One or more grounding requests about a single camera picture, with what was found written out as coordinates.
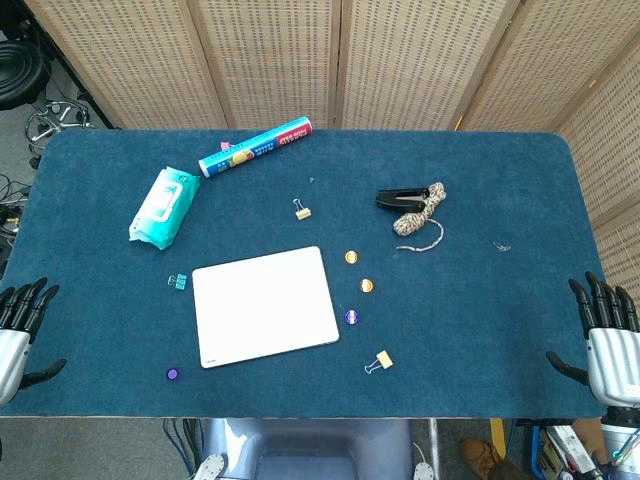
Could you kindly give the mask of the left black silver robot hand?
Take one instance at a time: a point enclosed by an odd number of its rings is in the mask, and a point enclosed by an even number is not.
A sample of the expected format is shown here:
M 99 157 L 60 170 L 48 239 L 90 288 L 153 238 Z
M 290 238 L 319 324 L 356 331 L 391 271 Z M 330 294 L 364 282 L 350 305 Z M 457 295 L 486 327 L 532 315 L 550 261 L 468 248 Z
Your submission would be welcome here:
M 59 290 L 53 285 L 46 290 L 48 279 L 42 277 L 18 288 L 1 292 L 1 406 L 9 404 L 20 390 L 46 382 L 66 366 L 64 358 L 48 368 L 26 373 L 33 343 L 44 320 L 49 303 Z

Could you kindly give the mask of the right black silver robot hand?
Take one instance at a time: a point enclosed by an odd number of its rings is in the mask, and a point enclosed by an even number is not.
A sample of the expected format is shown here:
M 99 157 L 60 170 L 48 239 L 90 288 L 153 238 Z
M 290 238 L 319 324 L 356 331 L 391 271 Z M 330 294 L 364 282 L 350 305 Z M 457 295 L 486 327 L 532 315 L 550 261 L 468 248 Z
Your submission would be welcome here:
M 580 369 L 548 351 L 546 358 L 561 375 L 590 389 L 610 408 L 639 407 L 639 314 L 631 295 L 587 271 L 588 284 L 568 285 L 575 296 L 585 341 L 587 368 Z

